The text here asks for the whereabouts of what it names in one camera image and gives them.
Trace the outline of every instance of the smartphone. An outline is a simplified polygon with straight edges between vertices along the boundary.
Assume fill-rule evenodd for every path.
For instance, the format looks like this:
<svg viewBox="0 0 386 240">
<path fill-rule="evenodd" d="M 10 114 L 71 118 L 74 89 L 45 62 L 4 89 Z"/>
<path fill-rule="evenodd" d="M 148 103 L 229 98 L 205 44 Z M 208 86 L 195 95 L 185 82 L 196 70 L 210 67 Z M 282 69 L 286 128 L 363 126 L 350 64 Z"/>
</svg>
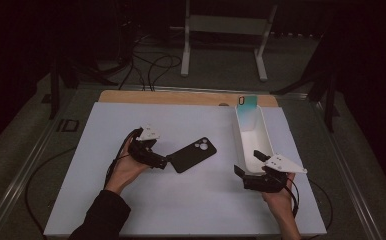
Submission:
<svg viewBox="0 0 386 240">
<path fill-rule="evenodd" d="M 217 149 L 209 141 L 203 137 L 192 144 L 178 150 L 177 152 L 167 156 L 177 173 L 185 172 L 196 164 L 209 158 L 217 152 Z"/>
</svg>

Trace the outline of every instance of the white box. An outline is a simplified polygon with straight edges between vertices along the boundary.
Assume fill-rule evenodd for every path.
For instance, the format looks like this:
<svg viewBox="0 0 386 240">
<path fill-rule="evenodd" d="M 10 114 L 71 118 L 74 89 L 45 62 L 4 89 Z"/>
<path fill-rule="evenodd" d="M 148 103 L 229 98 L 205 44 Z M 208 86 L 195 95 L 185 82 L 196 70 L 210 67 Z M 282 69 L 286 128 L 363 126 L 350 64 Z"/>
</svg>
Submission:
<svg viewBox="0 0 386 240">
<path fill-rule="evenodd" d="M 247 175 L 262 175 L 264 163 L 253 156 L 254 150 L 267 156 L 274 155 L 262 109 L 259 106 L 246 111 L 239 107 L 235 109 L 236 120 L 233 122 L 233 131 L 238 166 Z"/>
</svg>

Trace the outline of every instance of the metal stand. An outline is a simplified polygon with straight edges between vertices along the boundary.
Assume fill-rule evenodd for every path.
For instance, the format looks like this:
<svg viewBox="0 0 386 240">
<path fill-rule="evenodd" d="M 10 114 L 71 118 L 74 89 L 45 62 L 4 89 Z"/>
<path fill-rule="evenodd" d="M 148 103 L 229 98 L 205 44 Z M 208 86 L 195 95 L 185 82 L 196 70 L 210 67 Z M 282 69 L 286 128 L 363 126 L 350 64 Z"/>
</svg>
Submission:
<svg viewBox="0 0 386 240">
<path fill-rule="evenodd" d="M 117 86 L 117 83 L 111 82 L 104 78 L 100 72 L 97 72 L 79 62 L 61 56 L 59 53 L 54 53 L 50 67 L 50 90 L 51 90 L 51 112 L 49 119 L 53 119 L 59 110 L 59 76 L 62 78 L 64 84 L 68 88 L 77 88 L 79 80 L 74 70 L 85 74 L 97 82 L 107 86 Z"/>
<path fill-rule="evenodd" d="M 190 0 L 186 0 L 186 17 L 184 28 L 184 52 L 181 63 L 181 76 L 189 75 L 190 63 L 190 32 L 214 32 L 214 33 L 236 33 L 248 35 L 262 35 L 259 48 L 255 49 L 256 66 L 258 68 L 259 80 L 268 80 L 262 54 L 267 44 L 271 26 L 274 20 L 277 5 L 273 5 L 267 19 L 233 18 L 219 16 L 190 15 Z"/>
<path fill-rule="evenodd" d="M 324 122 L 330 132 L 333 132 L 332 118 L 334 110 L 334 97 L 336 91 L 337 69 L 330 67 L 328 69 L 315 72 L 307 77 L 302 77 L 299 81 L 284 87 L 277 91 L 271 91 L 270 94 L 284 95 L 294 89 L 303 86 L 307 83 L 314 82 L 307 98 L 311 102 L 319 102 L 324 93 L 326 93 L 326 105 L 324 111 Z"/>
</svg>

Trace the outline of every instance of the dark background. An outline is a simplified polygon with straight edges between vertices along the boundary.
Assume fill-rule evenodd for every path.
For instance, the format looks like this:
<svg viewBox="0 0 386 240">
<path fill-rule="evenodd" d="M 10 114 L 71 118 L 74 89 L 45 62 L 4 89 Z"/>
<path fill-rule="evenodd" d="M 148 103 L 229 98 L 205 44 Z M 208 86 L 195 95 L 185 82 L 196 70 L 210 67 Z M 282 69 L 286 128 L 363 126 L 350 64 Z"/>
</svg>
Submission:
<svg viewBox="0 0 386 240">
<path fill-rule="evenodd" d="M 0 1 L 0 133 L 23 104 L 34 95 L 36 83 L 50 71 L 51 46 L 58 46 L 83 64 L 93 66 L 96 59 L 113 59 L 117 45 L 112 17 L 115 2 L 81 1 Z M 192 11 L 216 15 L 255 17 L 265 9 L 239 1 L 192 1 Z M 167 38 L 169 26 L 184 25 L 184 1 L 119 1 L 123 16 L 149 31 Z M 341 25 L 322 37 L 335 16 L 342 13 Z M 94 15 L 103 21 L 86 21 Z M 386 1 L 280 1 L 273 24 L 276 37 L 301 34 L 321 38 L 309 71 L 330 64 L 341 49 L 342 63 L 337 89 L 341 91 L 386 174 Z M 97 35 L 109 34 L 110 42 L 98 42 Z M 348 39 L 348 44 L 339 44 Z"/>
</svg>

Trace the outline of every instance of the white board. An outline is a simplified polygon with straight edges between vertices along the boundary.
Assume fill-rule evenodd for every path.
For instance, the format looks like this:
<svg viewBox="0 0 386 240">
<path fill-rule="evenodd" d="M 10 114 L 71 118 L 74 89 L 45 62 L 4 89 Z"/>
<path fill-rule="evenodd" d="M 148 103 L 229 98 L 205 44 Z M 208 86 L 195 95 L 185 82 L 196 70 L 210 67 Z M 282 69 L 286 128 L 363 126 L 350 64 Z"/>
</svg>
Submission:
<svg viewBox="0 0 386 240">
<path fill-rule="evenodd" d="M 281 108 L 263 108 L 273 150 L 302 165 Z M 151 124 L 161 137 L 153 151 L 166 156 L 208 137 L 217 153 L 178 174 L 148 169 L 122 192 L 131 214 L 121 235 L 259 236 L 279 229 L 260 193 L 243 189 L 234 174 L 237 154 L 232 107 L 96 103 L 68 169 L 45 234 L 70 235 L 103 188 L 106 171 L 124 138 Z M 297 174 L 298 228 L 303 235 L 326 233 L 308 179 Z"/>
</svg>

